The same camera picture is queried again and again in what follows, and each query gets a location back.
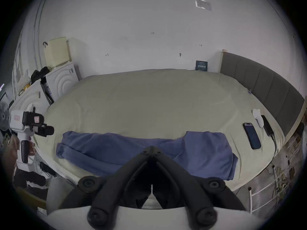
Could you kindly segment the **person's left hand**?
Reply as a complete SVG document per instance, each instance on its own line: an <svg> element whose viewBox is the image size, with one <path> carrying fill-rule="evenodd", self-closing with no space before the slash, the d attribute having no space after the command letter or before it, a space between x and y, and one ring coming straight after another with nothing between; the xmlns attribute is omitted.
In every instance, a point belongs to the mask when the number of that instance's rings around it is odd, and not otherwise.
<svg viewBox="0 0 307 230"><path fill-rule="evenodd" d="M13 168L15 166L15 163L17 161L18 150L19 150L19 139L17 138L17 136L12 136L10 138L9 145L5 149L2 156L3 164L7 168Z"/></svg>

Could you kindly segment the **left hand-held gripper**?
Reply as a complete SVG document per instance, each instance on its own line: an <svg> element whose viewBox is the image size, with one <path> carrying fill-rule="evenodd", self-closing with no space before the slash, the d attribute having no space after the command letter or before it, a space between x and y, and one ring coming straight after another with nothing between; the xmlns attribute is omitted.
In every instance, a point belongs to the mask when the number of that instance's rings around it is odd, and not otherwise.
<svg viewBox="0 0 307 230"><path fill-rule="evenodd" d="M17 151L17 167L19 170L34 172L34 155L30 155L30 138L35 134L42 137L54 134L54 127L45 125L44 116L36 113L36 107L27 111L12 110L10 129L17 134L19 149Z"/></svg>

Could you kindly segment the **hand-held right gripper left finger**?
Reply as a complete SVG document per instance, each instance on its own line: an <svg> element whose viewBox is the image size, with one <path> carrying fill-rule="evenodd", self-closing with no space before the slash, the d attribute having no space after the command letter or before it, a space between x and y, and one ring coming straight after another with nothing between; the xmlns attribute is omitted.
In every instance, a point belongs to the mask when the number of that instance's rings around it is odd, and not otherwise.
<svg viewBox="0 0 307 230"><path fill-rule="evenodd" d="M111 227L117 205L125 187L148 164L154 147L150 146L124 164L108 177L85 176L69 193L60 209L79 208L90 205L86 220L91 227Z"/></svg>

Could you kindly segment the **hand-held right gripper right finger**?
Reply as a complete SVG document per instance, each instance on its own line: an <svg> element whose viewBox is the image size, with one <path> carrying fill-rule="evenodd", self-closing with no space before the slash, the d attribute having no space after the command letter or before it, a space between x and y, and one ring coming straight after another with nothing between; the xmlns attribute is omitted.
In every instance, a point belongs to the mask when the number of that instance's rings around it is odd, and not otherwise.
<svg viewBox="0 0 307 230"><path fill-rule="evenodd" d="M149 156L150 161L177 186L192 227L213 227L218 219L214 207L246 211L222 179L193 176L154 146L149 147Z"/></svg>

